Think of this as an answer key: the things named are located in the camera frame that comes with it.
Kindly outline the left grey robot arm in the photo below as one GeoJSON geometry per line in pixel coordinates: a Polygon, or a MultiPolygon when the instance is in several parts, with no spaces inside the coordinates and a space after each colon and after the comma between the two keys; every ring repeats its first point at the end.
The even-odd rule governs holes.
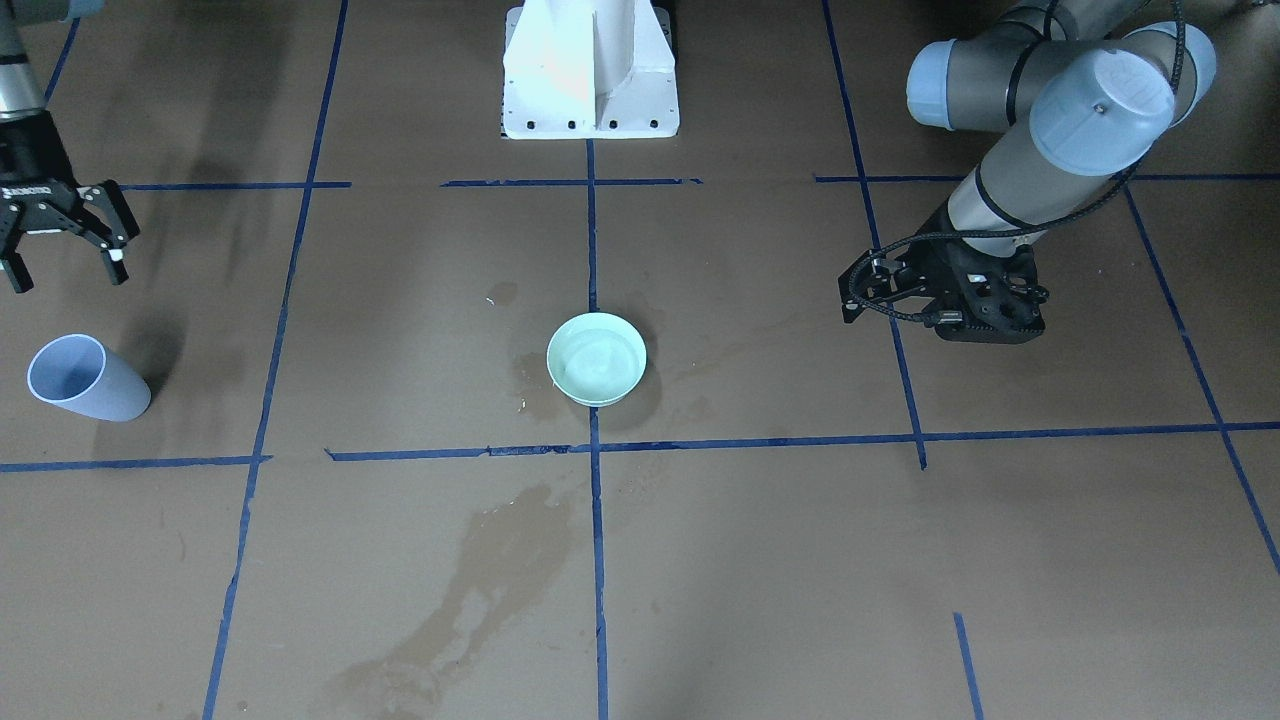
{"type": "Polygon", "coordinates": [[[842,319],[877,313],[941,340],[1021,345],[1044,333],[1033,246],[1115,197],[1212,88],[1210,36],[1171,19],[1124,35],[1138,1],[1020,1],[968,40],[923,47],[911,118],[998,141],[920,229],[840,278],[842,319]]]}

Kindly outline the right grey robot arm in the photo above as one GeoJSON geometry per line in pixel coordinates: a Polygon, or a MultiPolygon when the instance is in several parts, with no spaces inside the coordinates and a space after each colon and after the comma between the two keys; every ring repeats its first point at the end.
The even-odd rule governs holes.
{"type": "Polygon", "coordinates": [[[123,284],[125,249],[140,227],[113,179],[76,179],[47,109],[20,28],[73,22],[96,14],[102,1],[5,1],[1,8],[1,264],[17,293],[33,288],[19,254],[27,234],[69,233],[99,252],[113,284],[123,284]]]}

